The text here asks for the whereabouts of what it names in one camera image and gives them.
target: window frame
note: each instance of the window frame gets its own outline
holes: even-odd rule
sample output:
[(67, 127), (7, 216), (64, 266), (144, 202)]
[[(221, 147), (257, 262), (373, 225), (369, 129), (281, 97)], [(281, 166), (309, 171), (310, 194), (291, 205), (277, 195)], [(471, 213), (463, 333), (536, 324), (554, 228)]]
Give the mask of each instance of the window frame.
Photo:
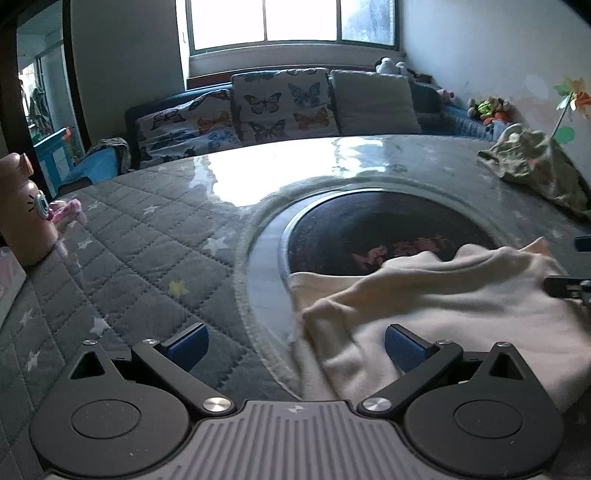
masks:
[(257, 42), (246, 42), (246, 43), (235, 43), (229, 45), (221, 45), (219, 47), (202, 48), (200, 50), (195, 49), (195, 37), (193, 36), (193, 12), (191, 7), (191, 0), (185, 0), (187, 10), (187, 36), (189, 37), (189, 49), (190, 55), (199, 55), (202, 53), (210, 53), (213, 51), (231, 50), (233, 48), (243, 47), (259, 47), (264, 45), (290, 45), (290, 44), (328, 44), (328, 45), (354, 45), (361, 47), (372, 47), (382, 48), (384, 50), (398, 50), (400, 42), (400, 29), (398, 25), (398, 0), (390, 0), (393, 3), (394, 9), (394, 45), (386, 45), (382, 43), (364, 42), (356, 40), (344, 40), (342, 38), (342, 25), (341, 25), (341, 8), (340, 0), (336, 1), (336, 40), (267, 40), (267, 11), (265, 8), (265, 0), (261, 0), (262, 4), (262, 16), (263, 16), (263, 29), (265, 39)]

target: cartoon eye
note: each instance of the cartoon eye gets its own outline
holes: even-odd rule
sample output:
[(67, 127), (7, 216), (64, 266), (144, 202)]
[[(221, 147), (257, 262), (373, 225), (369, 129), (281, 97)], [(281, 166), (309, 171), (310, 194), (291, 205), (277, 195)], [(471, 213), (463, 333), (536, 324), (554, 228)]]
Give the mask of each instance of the cartoon eye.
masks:
[(29, 195), (29, 198), (31, 199), (30, 202), (27, 202), (29, 205), (31, 205), (31, 208), (29, 208), (29, 212), (37, 210), (39, 216), (44, 220), (47, 220), (49, 218), (49, 204), (47, 203), (45, 194), (41, 190), (39, 190), (39, 193), (37, 193), (37, 195)]

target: dark wooden door frame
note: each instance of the dark wooden door frame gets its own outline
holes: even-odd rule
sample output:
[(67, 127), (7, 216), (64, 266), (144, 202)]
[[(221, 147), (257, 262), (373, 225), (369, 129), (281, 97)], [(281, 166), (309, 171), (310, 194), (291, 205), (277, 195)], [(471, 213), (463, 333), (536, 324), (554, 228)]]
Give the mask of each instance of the dark wooden door frame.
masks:
[(78, 77), (76, 76), (76, 65), (74, 63), (74, 48), (72, 46), (72, 0), (62, 0), (61, 15), (61, 28), (64, 37), (64, 59), (66, 61), (66, 77), (70, 86), (70, 98), (72, 99), (72, 108), (74, 109), (74, 117), (76, 117), (76, 124), (82, 145), (84, 146), (84, 150), (88, 151), (92, 146), (92, 142), (90, 141), (88, 127), (84, 119), (84, 109), (82, 108)]
[(49, 196), (22, 108), (21, 85), (18, 81), (16, 18), (0, 27), (0, 51), (0, 124), (6, 146), (10, 152), (27, 154), (34, 169), (31, 179)]

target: window sill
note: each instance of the window sill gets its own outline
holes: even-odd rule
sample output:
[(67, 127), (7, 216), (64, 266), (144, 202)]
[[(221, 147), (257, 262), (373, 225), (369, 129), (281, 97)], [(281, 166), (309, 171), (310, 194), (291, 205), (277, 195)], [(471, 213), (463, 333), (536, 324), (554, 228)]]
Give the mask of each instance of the window sill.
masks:
[(350, 65), (373, 67), (382, 57), (403, 55), (390, 48), (336, 43), (287, 43), (229, 48), (191, 56), (190, 77), (271, 65)]

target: yellow star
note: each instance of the yellow star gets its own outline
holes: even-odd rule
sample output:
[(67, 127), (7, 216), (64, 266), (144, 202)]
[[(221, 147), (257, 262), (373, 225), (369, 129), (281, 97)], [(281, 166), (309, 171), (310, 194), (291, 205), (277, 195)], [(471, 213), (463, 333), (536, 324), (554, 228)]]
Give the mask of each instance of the yellow star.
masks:
[(173, 297), (178, 298), (189, 293), (189, 291), (187, 290), (187, 287), (184, 286), (183, 280), (173, 280), (172, 282), (170, 282), (170, 285), (168, 286), (168, 293), (170, 293)]

